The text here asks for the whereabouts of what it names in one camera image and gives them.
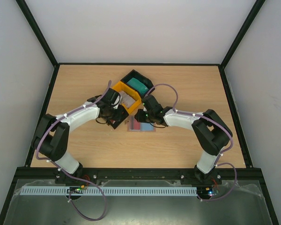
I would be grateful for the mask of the black bin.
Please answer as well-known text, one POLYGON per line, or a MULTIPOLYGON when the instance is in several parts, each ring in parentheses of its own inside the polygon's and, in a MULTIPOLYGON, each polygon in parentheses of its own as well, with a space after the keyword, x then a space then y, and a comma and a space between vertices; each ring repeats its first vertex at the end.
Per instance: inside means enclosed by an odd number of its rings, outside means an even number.
POLYGON ((139 94, 140 98, 144 98, 147 93, 151 93, 155 90, 151 90, 154 86, 152 81, 134 69, 120 81, 135 90, 139 94))
POLYGON ((126 110, 124 110, 123 112, 120 113, 119 119, 116 120, 108 119, 107 125, 111 126, 113 129, 116 129, 128 116, 129 113, 126 110))

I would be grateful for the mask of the yellow bin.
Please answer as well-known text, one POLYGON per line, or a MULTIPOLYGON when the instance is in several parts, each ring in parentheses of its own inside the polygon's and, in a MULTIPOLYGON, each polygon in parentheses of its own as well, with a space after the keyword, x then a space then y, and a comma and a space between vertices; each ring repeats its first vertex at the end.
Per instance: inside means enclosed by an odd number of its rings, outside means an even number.
POLYGON ((128 114, 132 114, 141 104, 141 97, 136 90, 129 87, 122 81, 117 82, 112 89, 120 94, 120 104, 126 109, 128 114))

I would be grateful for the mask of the red white card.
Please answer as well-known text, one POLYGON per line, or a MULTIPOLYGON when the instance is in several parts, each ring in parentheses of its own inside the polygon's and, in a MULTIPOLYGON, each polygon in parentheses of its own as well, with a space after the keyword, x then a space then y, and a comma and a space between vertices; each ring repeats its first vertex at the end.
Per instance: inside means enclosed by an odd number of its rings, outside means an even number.
POLYGON ((141 124, 133 117, 130 118, 130 125, 129 125, 130 131, 140 131, 141 130, 141 124))

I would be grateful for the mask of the white pink card stack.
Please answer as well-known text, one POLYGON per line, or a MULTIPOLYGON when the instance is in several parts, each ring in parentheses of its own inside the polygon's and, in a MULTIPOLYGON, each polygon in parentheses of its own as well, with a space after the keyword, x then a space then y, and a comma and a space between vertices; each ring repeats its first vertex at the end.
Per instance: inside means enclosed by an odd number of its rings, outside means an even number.
POLYGON ((135 103, 135 100, 126 92, 120 91, 119 94, 122 96, 121 105, 124 105, 126 108, 130 108, 135 103))

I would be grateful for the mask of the black enclosure frame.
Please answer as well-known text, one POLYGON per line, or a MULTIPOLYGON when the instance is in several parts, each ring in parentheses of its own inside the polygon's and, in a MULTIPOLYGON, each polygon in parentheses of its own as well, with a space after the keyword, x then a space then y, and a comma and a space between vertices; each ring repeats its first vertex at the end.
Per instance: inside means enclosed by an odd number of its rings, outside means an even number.
MULTIPOLYGON (((60 66, 62 66, 62 63, 58 63, 57 60, 55 59, 55 56, 53 55, 47 41, 46 41, 44 35, 42 34, 26 1, 18 0, 16 3, 19 6, 20 10, 22 11, 23 15, 25 16, 27 22, 29 23, 35 36, 37 37, 38 41, 40 42, 42 48, 44 49, 45 53, 47 54, 50 62, 52 63, 52 65, 54 67, 54 71, 53 71, 51 80, 49 82, 49 87, 48 87, 48 90, 47 90, 47 93, 45 96, 45 100, 44 100, 44 103, 42 106, 42 110, 40 113, 40 115, 43 116, 45 114, 45 111, 48 108, 49 100, 51 98, 52 91, 53 91, 53 87, 55 85, 58 71, 59 71, 60 66)), ((233 43, 231 44, 227 54, 225 55, 222 63, 216 64, 216 67, 218 67, 218 69, 219 69, 219 73, 221 76, 225 95, 226 95, 226 98, 228 101, 230 113, 231 113, 233 123, 236 128, 238 142, 240 143, 241 152, 242 152, 244 162, 245 162, 245 168, 237 169, 238 180, 239 181, 242 181, 242 180, 258 180, 259 181, 261 192, 265 198, 266 208, 269 213, 270 221, 273 225, 277 225, 279 222, 278 222, 277 216, 274 211, 274 207, 273 207, 273 204, 272 204, 272 201, 270 198, 270 194, 269 194, 267 186, 266 186, 266 182, 265 182, 262 170, 260 168, 255 168, 253 166, 253 162, 252 162, 251 156, 249 154, 249 150, 248 150, 247 143, 246 143, 246 140, 244 137, 240 119, 237 114, 236 104, 235 104, 235 101, 232 99, 232 91, 228 84, 228 79, 227 79, 227 76, 224 71, 225 67, 229 63, 230 59, 232 58, 232 56, 235 53, 236 49, 238 48, 239 44, 243 40, 245 34, 247 33, 249 27, 253 23, 254 19, 256 18, 257 14, 261 10, 264 3, 265 2, 263 0, 255 1, 248 16, 245 19, 242 27, 240 28, 233 43)), ((23 167, 31 167, 31 162, 32 162, 32 149, 29 150, 26 161, 25 161, 25 165, 23 167)), ((17 181, 18 180, 16 180, 15 182, 12 181, 11 186, 9 188, 6 200, 4 202, 4 205, 3 205, 3 208, 2 208, 2 211, 0 214, 0 225, 4 224, 4 222, 7 221, 7 214, 8 214, 9 208, 11 207, 12 196, 14 194, 17 181)))

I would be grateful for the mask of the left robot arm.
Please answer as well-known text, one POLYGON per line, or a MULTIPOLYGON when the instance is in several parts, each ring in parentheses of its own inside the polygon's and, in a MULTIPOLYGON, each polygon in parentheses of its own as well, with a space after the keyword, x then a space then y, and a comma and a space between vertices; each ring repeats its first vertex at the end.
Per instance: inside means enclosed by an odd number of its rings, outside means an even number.
POLYGON ((69 135, 81 125, 98 118, 120 121, 125 115, 121 105, 124 93, 109 88, 103 95, 88 99, 74 110, 53 116, 46 114, 35 131, 31 146, 36 158, 48 160, 69 174, 74 174, 81 164, 67 150, 69 135))

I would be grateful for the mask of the teal card stack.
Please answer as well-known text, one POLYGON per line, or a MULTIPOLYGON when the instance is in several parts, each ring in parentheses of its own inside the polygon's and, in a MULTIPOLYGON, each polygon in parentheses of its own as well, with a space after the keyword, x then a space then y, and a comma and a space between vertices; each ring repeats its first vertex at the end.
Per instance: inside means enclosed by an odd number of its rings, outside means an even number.
POLYGON ((136 78, 131 78, 127 85, 138 91, 140 95, 145 95, 149 91, 148 87, 136 78))

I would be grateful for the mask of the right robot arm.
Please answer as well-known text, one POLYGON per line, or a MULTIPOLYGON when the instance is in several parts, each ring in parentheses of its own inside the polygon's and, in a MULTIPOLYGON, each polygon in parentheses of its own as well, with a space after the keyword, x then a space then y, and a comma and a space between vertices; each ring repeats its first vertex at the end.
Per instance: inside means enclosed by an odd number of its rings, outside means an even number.
POLYGON ((205 112, 179 111, 174 106, 162 107, 154 96, 142 100, 134 118, 141 123, 157 124, 163 127, 179 127, 195 133, 203 152, 194 168, 197 182, 204 184, 211 179, 211 173, 222 154, 233 147, 233 134, 219 115, 211 109, 205 112))

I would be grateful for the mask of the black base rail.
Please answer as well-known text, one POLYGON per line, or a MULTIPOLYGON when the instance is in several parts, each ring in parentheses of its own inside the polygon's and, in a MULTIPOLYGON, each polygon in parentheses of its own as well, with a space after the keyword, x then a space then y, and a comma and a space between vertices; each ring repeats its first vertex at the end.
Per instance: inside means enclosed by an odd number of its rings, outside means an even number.
MULTIPOLYGON (((200 181, 195 177, 195 170, 188 169, 116 169, 116 168, 83 168, 81 176, 87 175, 93 183, 108 180, 179 180, 183 185, 202 186, 217 182, 233 180, 235 177, 232 168, 214 169, 200 181)), ((19 179, 54 180, 58 184, 74 184, 77 180, 67 177, 56 168, 18 167, 13 182, 19 179)))

